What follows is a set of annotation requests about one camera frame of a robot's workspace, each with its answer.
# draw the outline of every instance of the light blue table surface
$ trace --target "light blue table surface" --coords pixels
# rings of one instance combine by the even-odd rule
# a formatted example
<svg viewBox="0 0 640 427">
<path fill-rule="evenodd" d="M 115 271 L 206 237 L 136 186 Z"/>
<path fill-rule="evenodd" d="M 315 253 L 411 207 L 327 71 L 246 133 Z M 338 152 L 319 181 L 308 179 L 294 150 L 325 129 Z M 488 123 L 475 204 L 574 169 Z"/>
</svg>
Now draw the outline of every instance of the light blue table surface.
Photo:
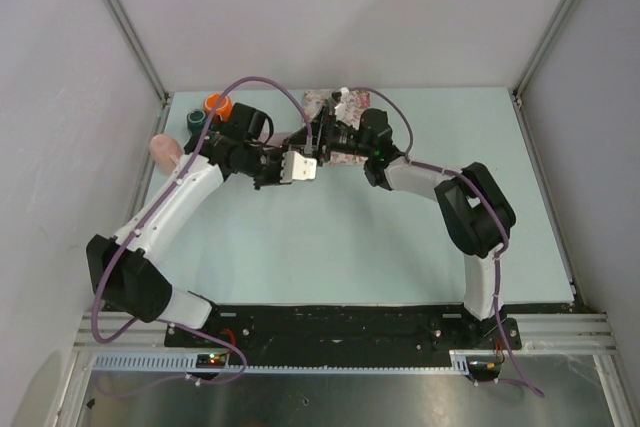
<svg viewBox="0 0 640 427">
<path fill-rule="evenodd" d="M 506 89 L 386 89 L 416 135 L 417 160 L 491 169 L 517 223 L 503 257 L 506 302 L 573 300 L 542 196 Z M 178 92 L 165 132 L 182 145 L 186 115 L 210 92 Z M 302 98 L 303 91 L 293 91 Z M 238 91 L 234 102 L 267 112 L 276 131 L 299 128 L 281 93 Z M 379 99 L 374 107 L 386 108 Z M 390 112 L 399 148 L 406 129 Z M 166 177 L 156 169 L 148 198 Z M 405 304 L 461 302 L 462 254 L 438 206 L 369 186 L 362 167 L 318 169 L 316 180 L 253 189 L 231 176 L 187 222 L 159 266 L 176 286 L 218 303 Z"/>
</svg>

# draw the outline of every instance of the metal frame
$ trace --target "metal frame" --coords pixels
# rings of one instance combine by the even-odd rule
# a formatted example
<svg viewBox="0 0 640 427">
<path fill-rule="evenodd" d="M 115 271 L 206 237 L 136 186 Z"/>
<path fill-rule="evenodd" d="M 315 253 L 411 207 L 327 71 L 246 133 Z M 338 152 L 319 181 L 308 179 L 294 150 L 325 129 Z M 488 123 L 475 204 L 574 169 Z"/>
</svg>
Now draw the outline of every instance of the metal frame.
<svg viewBox="0 0 640 427">
<path fill-rule="evenodd" d="M 167 91 L 164 88 L 160 77 L 158 76 L 158 72 L 151 63 L 151 59 L 149 59 L 149 56 L 147 55 L 147 52 L 144 49 L 142 42 L 138 37 L 138 34 L 133 28 L 133 24 L 131 23 L 131 20 L 129 20 L 129 16 L 127 15 L 127 12 L 122 5 L 122 2 L 120 0 L 104 1 L 107 6 L 107 10 L 109 11 L 109 13 L 111 13 L 113 19 L 116 22 L 116 25 L 118 26 L 118 29 L 120 29 L 120 32 L 122 32 L 125 41 L 131 48 L 133 56 L 138 60 L 140 66 L 142 67 L 142 70 L 147 77 L 147 80 L 158 96 L 158 99 L 160 99 L 161 102 L 165 102 L 168 99 Z"/>
<path fill-rule="evenodd" d="M 522 109 L 522 99 L 517 97 L 516 93 L 513 92 L 511 93 L 511 103 L 513 104 L 513 110 L 515 112 L 516 119 L 518 120 L 518 125 L 520 126 L 520 132 L 522 133 L 522 137 L 529 154 L 529 159 L 531 160 L 531 166 L 533 167 L 533 172 L 536 176 L 536 181 L 538 182 L 538 188 L 542 194 L 542 201 L 545 209 L 547 210 L 547 217 L 549 217 L 549 221 L 551 222 L 551 230 L 553 231 L 553 235 L 558 243 L 558 250 L 560 252 L 560 257 L 567 273 L 567 277 L 569 278 L 569 283 L 571 284 L 574 296 L 578 301 L 582 302 L 580 294 L 581 290 L 579 285 L 577 285 L 575 272 L 567 250 L 567 242 L 562 234 L 562 229 L 558 222 L 557 209 L 555 208 L 551 197 L 549 182 L 544 172 L 542 162 L 540 161 L 538 149 L 536 148 L 535 141 L 531 134 L 531 128 Z"/>
<path fill-rule="evenodd" d="M 515 86 L 514 90 L 518 97 L 522 97 L 522 94 L 527 89 L 531 79 L 540 68 L 542 61 L 546 58 L 547 54 L 553 47 L 555 40 L 558 38 L 558 35 L 566 25 L 567 20 L 573 13 L 578 1 L 579 0 L 560 0 L 558 7 L 556 7 L 555 12 L 551 16 L 551 20 L 549 21 L 544 34 L 542 34 L 542 38 L 538 42 L 538 45 L 536 45 L 533 55 L 529 59 L 529 62 L 527 62 L 527 66 Z"/>
<path fill-rule="evenodd" d="M 104 1 L 162 104 L 160 113 L 155 120 L 153 132 L 154 135 L 160 133 L 164 130 L 169 114 L 170 95 L 146 53 L 122 2 L 120 0 Z M 567 275 L 572 282 L 575 280 L 575 276 L 557 222 L 544 170 L 538 159 L 526 118 L 520 108 L 522 105 L 520 97 L 553 47 L 555 39 L 566 24 L 577 2 L 578 0 L 560 1 L 513 94 L 516 117 L 525 139 L 547 213 L 551 219 Z M 148 156 L 140 173 L 139 188 L 131 202 L 129 209 L 131 215 L 138 211 L 144 202 L 152 170 L 153 162 Z M 580 300 L 579 289 L 576 295 Z M 592 355 L 615 425 L 640 424 L 637 406 L 630 395 L 631 390 L 621 367 L 615 339 L 605 314 L 515 314 L 511 317 L 518 321 L 525 355 Z M 114 332 L 126 320 L 128 320 L 127 314 L 103 312 L 100 314 L 100 327 L 103 332 Z M 98 362 L 100 369 L 108 369 L 109 365 L 113 363 L 113 365 L 117 364 L 120 370 L 122 370 L 122 366 L 125 366 L 125 369 L 129 366 L 133 370 L 140 370 L 140 364 L 130 359 L 133 357 L 156 359 L 160 366 L 159 369 L 166 369 L 167 365 L 173 364 L 162 362 L 163 359 L 175 358 L 176 355 L 192 356 L 196 352 L 211 352 L 211 350 L 166 348 L 164 347 L 165 332 L 166 326 L 164 324 L 136 323 L 116 342 L 108 345 L 97 344 L 91 335 L 90 314 L 85 315 L 78 331 L 65 381 L 60 386 L 54 404 L 55 409 L 52 411 L 47 425 L 71 427 L 77 424 L 82 412 L 84 394 L 89 386 L 90 376 L 96 362 Z M 456 362 L 459 362 L 464 358 L 464 355 L 469 353 L 452 351 L 451 355 L 456 359 Z"/>
<path fill-rule="evenodd" d="M 607 403 L 616 427 L 638 425 L 637 405 L 626 383 L 620 357 L 606 314 L 515 314 L 522 339 L 521 355 L 593 356 Z M 102 312 L 100 329 L 115 332 L 130 317 L 126 313 Z M 91 314 L 83 319 L 76 337 L 72 362 L 62 392 L 63 400 L 48 425 L 77 425 L 84 405 L 85 392 L 93 371 L 107 372 L 178 372 L 176 359 L 191 359 L 211 349 L 175 349 L 164 347 L 167 326 L 160 322 L 136 323 L 111 344 L 98 344 L 91 334 Z M 449 369 L 415 369 L 402 371 L 414 375 L 464 375 L 466 356 L 492 354 L 486 351 L 451 351 L 453 367 Z M 250 369 L 249 373 L 398 373 L 394 370 L 358 369 L 313 371 L 296 368 Z"/>
</svg>

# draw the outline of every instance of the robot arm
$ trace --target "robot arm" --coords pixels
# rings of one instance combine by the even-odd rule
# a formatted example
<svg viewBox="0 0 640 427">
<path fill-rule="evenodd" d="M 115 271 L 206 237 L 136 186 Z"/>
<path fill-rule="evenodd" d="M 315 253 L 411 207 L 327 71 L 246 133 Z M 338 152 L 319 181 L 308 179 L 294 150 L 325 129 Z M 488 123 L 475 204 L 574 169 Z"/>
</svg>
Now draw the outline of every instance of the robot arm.
<svg viewBox="0 0 640 427">
<path fill-rule="evenodd" d="M 447 182 L 450 182 L 448 176 L 411 165 L 404 157 L 391 162 L 384 169 L 384 176 L 390 190 L 410 192 L 434 202 L 439 200 L 437 194 L 439 186 L 446 188 Z M 499 245 L 494 246 L 484 257 L 463 253 L 466 283 L 464 306 L 478 320 L 490 318 L 494 314 L 495 269 L 493 256 L 498 248 Z M 498 305 L 499 308 L 502 307 L 501 297 L 498 298 Z"/>
<path fill-rule="evenodd" d="M 192 136 L 185 146 L 186 155 L 160 194 L 113 237 L 96 235 L 87 245 L 94 291 L 116 252 L 133 233 L 127 249 L 116 259 L 103 298 L 144 322 L 161 318 L 194 329 L 202 327 L 212 304 L 174 288 L 156 267 L 176 233 L 229 175 L 242 173 L 253 178 L 256 189 L 312 180 L 317 165 L 328 161 L 331 153 L 337 151 L 367 157 L 364 171 L 372 186 L 403 190 L 438 202 L 452 241 L 465 254 L 465 307 L 480 321 L 490 318 L 494 314 L 495 281 L 491 254 L 499 247 L 501 237 L 488 212 L 482 205 L 469 203 L 473 193 L 458 179 L 408 163 L 393 144 L 386 112 L 367 109 L 358 129 L 343 123 L 340 116 L 344 93 L 344 89 L 335 92 L 314 117 L 311 157 L 305 152 L 307 134 L 303 129 L 291 134 L 279 147 L 258 142 L 267 115 L 236 103 L 228 120 L 205 137 L 189 172 L 180 178 L 179 172 L 196 155 L 199 133 Z M 487 168 L 474 163 L 462 173 L 486 197 L 508 235 L 515 214 Z M 166 196 L 168 187 L 173 190 Z M 166 198 L 161 205 L 143 227 L 136 229 L 140 219 L 149 215 L 151 206 L 162 196 Z"/>
<path fill-rule="evenodd" d="M 193 150 L 200 133 L 192 136 L 185 147 L 187 153 L 180 158 L 158 194 L 113 237 L 106 239 L 96 235 L 87 245 L 94 292 L 116 252 L 133 235 L 122 255 L 114 260 L 115 268 L 103 298 L 143 322 L 161 318 L 194 329 L 202 327 L 211 313 L 212 304 L 173 287 L 158 270 L 177 232 L 202 201 L 233 173 L 244 173 L 256 179 L 276 175 L 277 181 L 283 183 L 315 178 L 315 159 L 256 142 L 265 120 L 266 114 L 236 104 L 228 121 L 218 132 L 211 132 L 206 137 L 200 155 L 186 175 L 180 177 L 185 165 L 196 155 Z M 160 205 L 151 210 L 161 198 Z M 141 219 L 145 219 L 144 225 L 137 228 Z"/>
</svg>

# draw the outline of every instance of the metal bracket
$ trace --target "metal bracket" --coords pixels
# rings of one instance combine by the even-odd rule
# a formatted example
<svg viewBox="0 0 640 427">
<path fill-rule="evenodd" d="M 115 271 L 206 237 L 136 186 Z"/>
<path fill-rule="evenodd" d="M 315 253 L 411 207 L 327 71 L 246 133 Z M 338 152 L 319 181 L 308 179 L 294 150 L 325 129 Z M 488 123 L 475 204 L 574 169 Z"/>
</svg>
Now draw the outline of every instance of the metal bracket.
<svg viewBox="0 0 640 427">
<path fill-rule="evenodd" d="M 618 356 L 593 356 L 596 370 L 600 377 L 600 383 L 604 390 L 604 395 L 609 404 L 609 411 L 613 424 L 616 427 L 634 427 L 640 425 L 640 413 L 635 399 L 629 397 L 622 382 L 622 376 L 617 365 L 620 362 Z"/>
<path fill-rule="evenodd" d="M 78 425 L 95 356 L 91 352 L 72 352 L 68 370 L 59 391 L 59 401 L 46 425 L 54 427 L 75 427 Z"/>
<path fill-rule="evenodd" d="M 192 352 L 182 353 L 132 353 L 106 352 L 97 354 L 93 364 L 96 372 L 175 372 L 175 373 L 219 373 L 237 372 L 238 366 L 202 367 L 199 357 L 210 354 Z M 334 367 L 287 367 L 287 366 L 249 366 L 247 373 L 260 374 L 417 374 L 417 375 L 468 375 L 469 366 L 463 354 L 451 353 L 451 367 L 422 368 L 334 368 Z"/>
<path fill-rule="evenodd" d="M 527 67 L 524 69 L 520 80 L 515 86 L 515 92 L 518 96 L 522 96 L 527 86 L 531 83 L 531 79 L 538 71 L 538 68 L 542 64 L 542 61 L 546 58 L 547 54 L 551 51 L 555 40 L 558 38 L 563 27 L 566 25 L 571 13 L 574 11 L 579 0 L 560 0 L 558 7 L 551 16 L 551 20 L 547 25 L 547 28 L 538 42 L 533 55 L 527 63 Z"/>
<path fill-rule="evenodd" d="M 513 314 L 518 322 L 526 355 L 613 355 L 617 353 L 615 339 L 606 314 Z M 101 312 L 100 331 L 112 334 L 131 317 L 121 312 Z M 74 349 L 90 352 L 217 352 L 211 347 L 194 349 L 165 347 L 166 324 L 137 322 L 115 342 L 98 344 L 91 334 L 91 313 L 85 314 L 76 336 Z M 477 354 L 482 351 L 456 350 L 456 353 Z"/>
<path fill-rule="evenodd" d="M 538 182 L 538 187 L 540 189 L 540 193 L 542 194 L 542 201 L 544 203 L 545 209 L 547 211 L 547 217 L 549 218 L 549 222 L 551 223 L 551 230 L 553 231 L 553 236 L 558 242 L 558 251 L 560 252 L 560 257 L 562 259 L 562 264 L 564 265 L 565 272 L 567 274 L 567 278 L 569 279 L 569 283 L 574 284 L 573 289 L 577 289 L 577 293 L 575 297 L 582 302 L 580 297 L 580 288 L 579 286 L 575 286 L 576 276 L 574 270 L 571 266 L 571 261 L 569 259 L 569 254 L 567 251 L 567 242 L 564 239 L 562 234 L 562 230 L 560 229 L 560 223 L 558 222 L 558 214 L 557 209 L 554 206 L 553 199 L 551 197 L 551 191 L 549 188 L 549 182 L 547 181 L 547 176 L 544 173 L 544 167 L 540 161 L 540 156 L 538 155 L 538 150 L 536 148 L 535 142 L 533 140 L 533 136 L 531 134 L 531 129 L 527 122 L 525 116 L 525 109 L 522 108 L 522 98 L 516 93 L 511 93 L 511 103 L 513 104 L 513 110 L 516 114 L 516 120 L 518 121 L 518 125 L 520 126 L 520 132 L 522 133 L 522 138 L 524 139 L 525 147 L 527 148 L 527 153 L 529 154 L 529 160 L 531 161 L 531 166 L 533 167 L 533 173 L 536 177 L 536 181 Z"/>
<path fill-rule="evenodd" d="M 145 51 L 138 34 L 133 28 L 133 24 L 125 11 L 122 2 L 120 0 L 104 0 L 107 6 L 107 9 L 113 16 L 113 19 L 118 26 L 120 32 L 125 38 L 125 41 L 131 48 L 134 57 L 138 60 L 140 66 L 142 67 L 151 87 L 155 91 L 160 102 L 166 102 L 169 98 L 169 94 L 167 93 L 164 85 L 162 85 L 162 81 L 158 76 L 158 73 L 151 63 L 147 52 Z"/>
</svg>

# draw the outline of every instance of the white wall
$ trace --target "white wall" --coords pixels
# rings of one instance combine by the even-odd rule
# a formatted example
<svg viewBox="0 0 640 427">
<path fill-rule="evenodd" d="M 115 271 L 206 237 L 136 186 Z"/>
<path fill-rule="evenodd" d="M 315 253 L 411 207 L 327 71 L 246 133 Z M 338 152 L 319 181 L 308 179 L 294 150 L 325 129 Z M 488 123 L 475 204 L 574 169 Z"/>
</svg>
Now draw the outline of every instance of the white wall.
<svg viewBox="0 0 640 427">
<path fill-rule="evenodd" d="M 560 0 L 122 0 L 172 90 L 515 86 Z"/>
<path fill-rule="evenodd" d="M 123 221 L 157 103 L 102 0 L 0 12 L 0 425 L 33 427 L 92 299 L 85 245 Z"/>
<path fill-rule="evenodd" d="M 640 396 L 640 0 L 582 0 L 524 106 L 579 286 Z"/>
</svg>

